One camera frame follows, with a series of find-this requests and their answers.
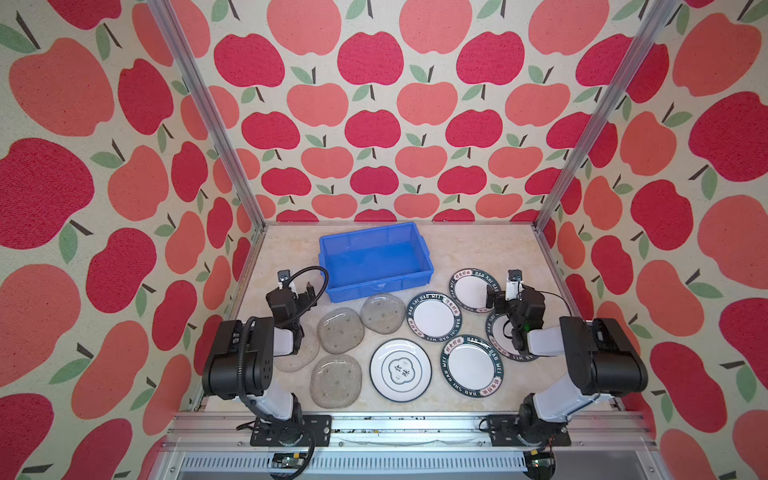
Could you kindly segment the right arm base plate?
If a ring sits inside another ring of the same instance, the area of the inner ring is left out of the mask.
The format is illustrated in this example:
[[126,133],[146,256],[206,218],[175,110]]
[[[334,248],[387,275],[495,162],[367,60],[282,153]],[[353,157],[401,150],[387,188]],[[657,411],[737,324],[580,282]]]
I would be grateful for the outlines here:
[[494,447],[514,446],[544,448],[572,445],[566,423],[547,422],[520,415],[489,415],[484,417],[478,429],[489,435]]

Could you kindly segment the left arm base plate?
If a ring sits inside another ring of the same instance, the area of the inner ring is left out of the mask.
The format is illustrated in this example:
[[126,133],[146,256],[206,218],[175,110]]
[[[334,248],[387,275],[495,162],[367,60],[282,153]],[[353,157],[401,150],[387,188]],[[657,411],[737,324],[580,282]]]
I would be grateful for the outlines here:
[[327,447],[330,443],[332,417],[306,415],[300,424],[292,421],[257,419],[250,437],[253,447]]

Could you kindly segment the clear glass plate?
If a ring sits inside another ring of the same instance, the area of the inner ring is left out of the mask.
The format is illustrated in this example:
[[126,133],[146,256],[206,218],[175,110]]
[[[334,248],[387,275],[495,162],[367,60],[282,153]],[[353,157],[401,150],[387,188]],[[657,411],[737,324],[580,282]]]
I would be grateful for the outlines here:
[[324,409],[343,409],[352,405],[362,389],[363,372],[357,360],[346,354],[327,355],[313,368],[310,396]]
[[304,326],[304,338],[296,355],[282,356],[275,359],[275,367],[286,373],[298,372],[315,360],[320,351],[320,341],[312,326]]
[[369,297],[360,310],[363,325],[381,335],[396,332],[406,317],[406,305],[398,297],[380,293]]
[[330,354],[344,354],[352,350],[362,342],[365,331],[359,314],[351,308],[329,312],[316,328],[322,348]]

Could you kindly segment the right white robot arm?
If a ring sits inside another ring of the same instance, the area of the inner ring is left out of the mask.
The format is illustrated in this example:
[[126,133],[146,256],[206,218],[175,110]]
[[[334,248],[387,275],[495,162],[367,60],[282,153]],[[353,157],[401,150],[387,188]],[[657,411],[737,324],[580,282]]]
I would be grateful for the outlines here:
[[506,319],[500,352],[566,361],[564,376],[520,405],[511,431],[523,443],[540,444],[563,432],[574,413],[600,399],[645,390],[646,366],[617,320],[562,316],[556,327],[546,328],[544,294],[526,286],[489,287],[486,306]]

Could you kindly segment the clear glass plate front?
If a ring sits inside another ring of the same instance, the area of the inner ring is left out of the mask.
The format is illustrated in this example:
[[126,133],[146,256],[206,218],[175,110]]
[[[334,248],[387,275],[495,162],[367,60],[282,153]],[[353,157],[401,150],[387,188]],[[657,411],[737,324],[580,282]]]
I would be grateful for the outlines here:
[[362,389],[363,372],[357,360],[346,354],[327,355],[313,368],[310,396],[324,409],[343,409],[352,405]]

